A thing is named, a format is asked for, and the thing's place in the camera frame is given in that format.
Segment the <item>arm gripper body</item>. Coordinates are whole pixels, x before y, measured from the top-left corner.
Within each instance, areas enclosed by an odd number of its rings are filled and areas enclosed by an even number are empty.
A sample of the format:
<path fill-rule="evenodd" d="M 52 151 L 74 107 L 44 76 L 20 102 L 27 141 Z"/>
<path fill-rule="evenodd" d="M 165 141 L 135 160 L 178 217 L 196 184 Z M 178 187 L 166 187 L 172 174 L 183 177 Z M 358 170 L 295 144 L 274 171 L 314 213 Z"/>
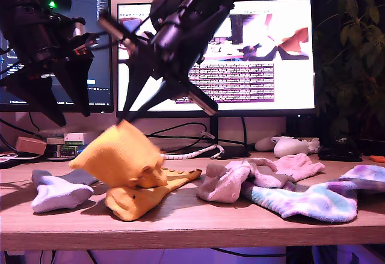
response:
<path fill-rule="evenodd" d="M 192 84 L 188 78 L 188 69 L 194 65 L 196 59 L 184 60 L 157 45 L 140 40 L 134 32 L 130 32 L 107 13 L 99 16 L 99 25 L 131 52 L 125 64 L 127 61 L 139 61 L 148 68 L 148 79 L 153 77 L 180 82 L 187 91 L 187 96 L 184 97 L 188 97 L 210 116 L 217 113 L 218 104 Z"/>
<path fill-rule="evenodd" d="M 99 33 L 84 32 L 82 26 L 56 26 L 54 31 L 54 37 L 45 41 L 43 46 L 32 40 L 12 44 L 23 68 L 11 75 L 43 78 L 43 75 L 52 73 L 56 77 L 56 64 L 60 59 L 94 58 L 91 48 L 100 39 Z M 2 87 L 5 87 L 5 78 L 1 80 Z"/>

